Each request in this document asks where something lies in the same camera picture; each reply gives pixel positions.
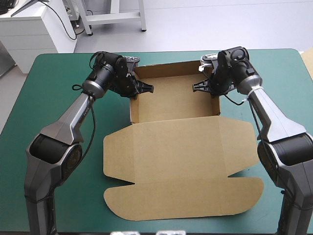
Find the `green tabletop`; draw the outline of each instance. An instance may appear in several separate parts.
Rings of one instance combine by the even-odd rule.
[[[296,50],[251,50],[250,58],[263,78],[266,92],[292,120],[313,133],[313,83]],[[198,60],[214,51],[121,53],[139,56],[139,65]],[[0,136],[0,231],[29,231],[24,199],[25,149],[45,125],[54,122],[79,95],[72,84],[81,84],[90,73],[91,54],[44,54],[37,57]],[[241,101],[233,91],[229,96]],[[129,100],[109,91],[94,105],[97,130],[83,162],[62,187],[56,188],[57,227],[61,232],[156,232],[180,229],[195,233],[273,233],[282,202],[261,164],[237,176],[258,176],[265,183],[259,202],[233,216],[128,221],[116,216],[104,202],[106,188],[126,184],[103,174],[103,137],[130,124]],[[223,116],[253,122],[249,105],[235,106],[221,97]],[[82,128],[86,148],[92,131],[89,114]]]

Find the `white cable tie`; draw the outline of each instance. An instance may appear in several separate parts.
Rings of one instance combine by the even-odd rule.
[[[258,89],[262,89],[263,90],[263,87],[261,86],[257,86],[257,87],[254,87],[251,91],[249,91],[249,93],[246,95],[245,99],[243,99],[243,102],[246,102],[249,98],[249,96],[251,95],[252,92],[255,92],[256,90]]]

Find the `brown cardboard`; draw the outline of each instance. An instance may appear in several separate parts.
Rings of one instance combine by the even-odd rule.
[[[106,136],[104,146],[105,175],[135,183],[105,191],[109,208],[125,219],[237,214],[263,190],[258,178],[228,178],[258,162],[249,122],[213,116],[138,123]]]
[[[303,52],[301,54],[303,62],[307,67],[311,78],[313,79],[313,48]]]
[[[135,68],[137,78],[152,84],[154,93],[131,100],[132,123],[219,115],[218,97],[192,90],[194,83],[205,80],[199,65],[190,61]]]
[[[153,94],[131,100],[133,125],[104,139],[104,173],[134,185],[109,188],[109,208],[128,220],[244,212],[262,194],[259,178],[229,178],[258,162],[248,122],[217,116],[218,97],[194,93],[199,61],[135,68]]]
[[[116,215],[139,221],[245,212],[257,203],[262,190],[259,178],[226,178],[115,187],[104,197]]]

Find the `white floor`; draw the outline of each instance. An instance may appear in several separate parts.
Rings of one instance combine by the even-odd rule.
[[[110,8],[105,0],[86,5],[94,14]],[[95,25],[75,52],[313,47],[313,0],[145,0],[145,8],[146,32],[140,22]],[[137,0],[121,0],[120,9],[138,9]],[[0,78],[0,132],[25,79],[17,67]]]

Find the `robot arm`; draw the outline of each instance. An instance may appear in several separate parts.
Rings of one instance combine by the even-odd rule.
[[[82,161],[79,131],[96,99],[108,89],[124,97],[153,92],[153,86],[135,79],[128,67],[138,58],[97,52],[92,72],[84,81],[83,92],[55,122],[44,127],[26,150],[27,172],[24,183],[30,232],[32,235],[54,235],[54,189],[64,183]]]
[[[312,136],[302,125],[288,119],[265,93],[245,48],[205,55],[201,64],[199,70],[207,80],[194,84],[194,91],[226,95],[237,89],[247,95],[255,120],[254,111],[262,123],[261,130],[257,125],[261,140],[258,155],[275,185],[284,189],[278,234],[306,235],[313,211]]]

